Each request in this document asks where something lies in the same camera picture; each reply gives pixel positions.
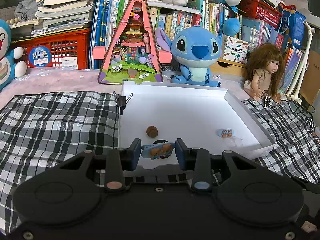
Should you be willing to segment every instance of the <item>binder clip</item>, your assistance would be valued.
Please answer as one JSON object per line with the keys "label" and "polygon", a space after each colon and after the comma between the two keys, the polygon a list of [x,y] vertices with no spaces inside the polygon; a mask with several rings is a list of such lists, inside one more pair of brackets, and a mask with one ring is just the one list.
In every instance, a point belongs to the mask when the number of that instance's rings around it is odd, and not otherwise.
{"label": "binder clip", "polygon": [[119,109],[120,114],[123,114],[123,110],[125,109],[125,106],[130,101],[130,99],[133,96],[133,93],[130,93],[129,97],[124,96],[118,96],[115,91],[113,91],[112,95],[117,100],[117,108]]}

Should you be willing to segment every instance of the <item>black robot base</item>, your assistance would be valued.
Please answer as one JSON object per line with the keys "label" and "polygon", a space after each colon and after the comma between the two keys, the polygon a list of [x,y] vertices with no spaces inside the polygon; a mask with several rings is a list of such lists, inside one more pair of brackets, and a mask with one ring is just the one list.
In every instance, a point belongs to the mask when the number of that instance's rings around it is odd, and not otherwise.
{"label": "black robot base", "polygon": [[[22,224],[4,239],[320,239],[320,188],[280,176],[232,151],[210,155],[176,140],[188,183],[126,186],[141,141],[105,155],[83,152],[21,184],[13,205]],[[104,187],[94,184],[105,169]],[[212,169],[222,183],[212,184]]]}

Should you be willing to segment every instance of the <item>blue nose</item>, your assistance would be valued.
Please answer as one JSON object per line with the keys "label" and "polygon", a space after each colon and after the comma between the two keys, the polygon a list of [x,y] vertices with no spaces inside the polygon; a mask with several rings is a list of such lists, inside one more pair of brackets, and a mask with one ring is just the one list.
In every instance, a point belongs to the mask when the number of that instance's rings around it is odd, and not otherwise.
{"label": "blue nose", "polygon": [[209,48],[208,46],[193,46],[191,51],[192,54],[195,55],[195,57],[203,58],[208,54]]}

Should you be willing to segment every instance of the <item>round sticker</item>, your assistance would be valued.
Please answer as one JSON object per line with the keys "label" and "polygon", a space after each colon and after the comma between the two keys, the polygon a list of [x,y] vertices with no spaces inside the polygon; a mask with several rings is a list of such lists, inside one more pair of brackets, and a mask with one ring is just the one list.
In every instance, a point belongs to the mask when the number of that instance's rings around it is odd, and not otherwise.
{"label": "round sticker", "polygon": [[35,67],[45,67],[51,62],[51,52],[47,47],[35,47],[29,54],[29,61]]}

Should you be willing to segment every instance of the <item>paper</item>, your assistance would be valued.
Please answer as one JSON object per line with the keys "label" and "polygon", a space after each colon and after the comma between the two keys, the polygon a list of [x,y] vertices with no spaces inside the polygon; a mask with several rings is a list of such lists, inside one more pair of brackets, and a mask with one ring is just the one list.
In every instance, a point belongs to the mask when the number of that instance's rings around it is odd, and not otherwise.
{"label": "paper", "polygon": [[297,8],[297,11],[303,16],[308,17],[311,12],[308,10],[309,3],[307,0],[284,0],[286,6],[294,4]]}
{"label": "paper", "polygon": [[63,66],[63,67],[68,66],[68,67],[78,68],[77,57],[63,57],[63,58],[61,58],[60,66]]}

